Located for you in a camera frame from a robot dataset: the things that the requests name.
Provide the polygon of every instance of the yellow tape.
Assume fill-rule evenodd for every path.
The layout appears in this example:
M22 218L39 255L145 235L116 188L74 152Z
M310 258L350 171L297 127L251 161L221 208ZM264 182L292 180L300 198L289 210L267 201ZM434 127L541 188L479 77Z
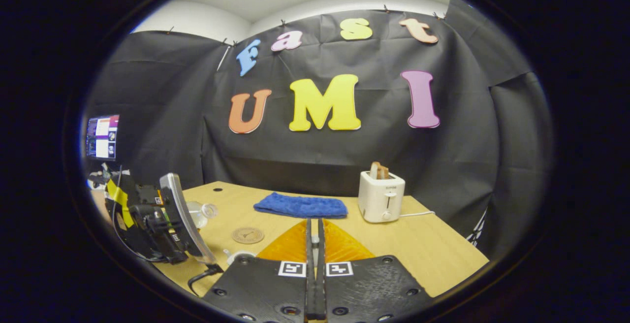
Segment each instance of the yellow tape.
M122 220L127 227L133 226L133 219L129 213L129 208L126 206L127 195L122 189L116 186L112 179L107 182L107 192L110 197L122 206Z

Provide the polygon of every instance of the monitor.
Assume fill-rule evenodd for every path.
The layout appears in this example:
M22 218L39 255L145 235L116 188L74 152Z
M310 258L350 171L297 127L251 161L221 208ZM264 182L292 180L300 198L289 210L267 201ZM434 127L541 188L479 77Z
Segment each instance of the monitor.
M99 116L88 120L85 148L89 159L116 160L119 115Z

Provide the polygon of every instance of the table surface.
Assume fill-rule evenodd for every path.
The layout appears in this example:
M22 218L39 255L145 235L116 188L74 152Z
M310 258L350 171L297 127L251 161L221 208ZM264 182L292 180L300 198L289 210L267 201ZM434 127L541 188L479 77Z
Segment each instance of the table surface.
M304 220L255 211L254 204L272 192L225 182L213 182L183 191L186 201L210 203L218 209L218 215L208 220L200 234L223 269L228 267L224 249L232 254L237 251L258 254L275 238ZM330 219L330 222L356 238L374 256L396 256L429 296L434 297L451 289L488 262L486 256L475 246L434 214L401 217L394 222L371 224L360 215L357 197L333 198L344 202L348 208L348 216ZM413 197L403 197L401 215L425 211L429 209ZM317 228L316 220L312 224L315 225L313 228ZM241 227L261 229L265 237L255 244L238 243L232 239L232 232ZM155 263L155 266L189 292L188 280L206 269L205 265L193 258L177 265ZM220 276L221 274L207 276L193 284L193 287L203 296Z

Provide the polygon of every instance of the white cable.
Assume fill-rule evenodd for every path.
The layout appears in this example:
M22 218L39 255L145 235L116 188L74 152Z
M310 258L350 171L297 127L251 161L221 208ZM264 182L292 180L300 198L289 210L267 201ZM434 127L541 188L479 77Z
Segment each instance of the white cable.
M407 213L406 215L400 215L400 217L428 215L430 213L435 213L435 211L427 211L427 212L419 212L419 213Z

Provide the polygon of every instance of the folded cloth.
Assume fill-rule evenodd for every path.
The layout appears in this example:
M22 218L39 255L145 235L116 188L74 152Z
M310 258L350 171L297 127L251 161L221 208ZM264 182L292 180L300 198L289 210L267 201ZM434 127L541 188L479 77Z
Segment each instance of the folded cloth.
M299 218L344 218L348 209L341 200L323 197L286 196L272 193L254 205L260 212Z

